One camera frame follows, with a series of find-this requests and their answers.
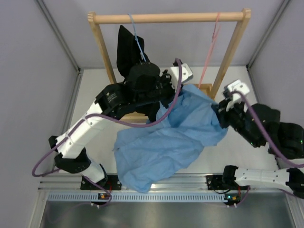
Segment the light blue shirt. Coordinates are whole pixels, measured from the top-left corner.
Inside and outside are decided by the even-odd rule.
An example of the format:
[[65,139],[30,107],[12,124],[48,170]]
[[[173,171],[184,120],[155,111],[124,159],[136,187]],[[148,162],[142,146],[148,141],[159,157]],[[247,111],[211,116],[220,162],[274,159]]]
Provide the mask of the light blue shirt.
[[211,106],[215,102],[193,84],[183,87],[170,114],[148,128],[117,133],[114,157],[119,181],[147,193],[151,185],[186,169],[204,148],[216,146],[227,134]]

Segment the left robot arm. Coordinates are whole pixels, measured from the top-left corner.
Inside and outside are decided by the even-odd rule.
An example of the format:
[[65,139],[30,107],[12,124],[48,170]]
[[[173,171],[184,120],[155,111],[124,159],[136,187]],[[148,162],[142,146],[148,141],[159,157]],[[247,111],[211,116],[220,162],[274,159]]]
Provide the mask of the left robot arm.
[[192,71],[180,61],[163,72],[151,62],[134,65],[123,82],[106,86],[70,129],[49,138],[51,149],[57,152],[56,166],[71,174],[82,174],[98,190],[105,188],[108,176],[103,166],[87,155],[87,143],[112,119],[119,121],[142,106],[162,103],[168,108],[181,84],[192,76]]

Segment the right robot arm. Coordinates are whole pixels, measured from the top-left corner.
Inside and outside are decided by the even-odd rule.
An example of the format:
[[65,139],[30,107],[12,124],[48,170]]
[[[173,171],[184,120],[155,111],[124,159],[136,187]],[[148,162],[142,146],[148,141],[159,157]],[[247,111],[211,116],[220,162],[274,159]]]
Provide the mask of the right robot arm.
[[228,104],[231,98],[213,105],[220,127],[233,128],[252,147],[268,145],[268,152],[283,160],[287,167],[274,171],[251,170],[234,165],[224,168],[221,184],[233,187],[258,186],[279,189],[298,198],[304,197],[304,129],[280,121],[280,111],[264,104],[249,105],[247,100]]

